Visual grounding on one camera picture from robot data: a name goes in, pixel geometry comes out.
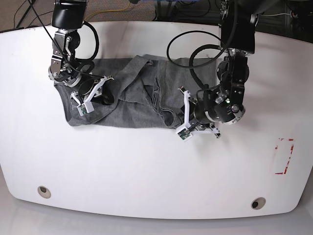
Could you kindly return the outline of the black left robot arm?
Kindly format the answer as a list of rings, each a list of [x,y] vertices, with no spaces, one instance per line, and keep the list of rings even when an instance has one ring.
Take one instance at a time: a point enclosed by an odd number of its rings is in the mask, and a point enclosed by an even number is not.
[[[249,77],[247,56],[255,52],[255,27],[258,15],[244,9],[237,0],[222,3],[220,46],[204,45],[196,49],[189,58],[187,69],[200,88],[202,98],[196,98],[190,108],[191,95],[184,95],[184,123],[182,127],[192,130],[197,126],[212,127],[216,122],[235,124],[245,114],[243,99],[245,83]],[[213,87],[204,84],[195,69],[215,62],[226,53],[217,67],[219,84]]]

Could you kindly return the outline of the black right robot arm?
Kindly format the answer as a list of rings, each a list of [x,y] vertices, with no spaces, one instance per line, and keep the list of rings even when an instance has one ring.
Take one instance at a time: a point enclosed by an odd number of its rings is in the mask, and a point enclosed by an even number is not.
[[[99,51],[99,37],[95,28],[84,21],[85,0],[57,0],[54,4],[52,26],[57,28],[53,38],[53,55],[49,77],[66,100],[74,99],[82,105],[86,99],[93,103],[110,105],[114,97],[104,81],[104,76],[92,73],[94,59]],[[95,49],[89,58],[77,58],[80,45],[78,29],[88,27],[95,38]]]

